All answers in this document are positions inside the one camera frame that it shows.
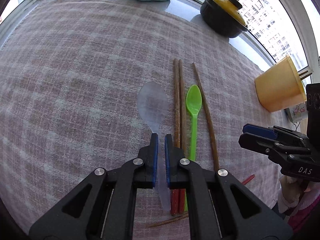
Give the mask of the right hand in glove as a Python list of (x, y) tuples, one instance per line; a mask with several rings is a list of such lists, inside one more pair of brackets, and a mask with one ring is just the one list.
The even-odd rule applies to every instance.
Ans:
[(309, 194), (313, 183), (289, 176), (279, 179), (281, 188), (278, 192), (278, 211), (285, 213), (291, 209), (303, 210), (314, 202), (314, 197)]

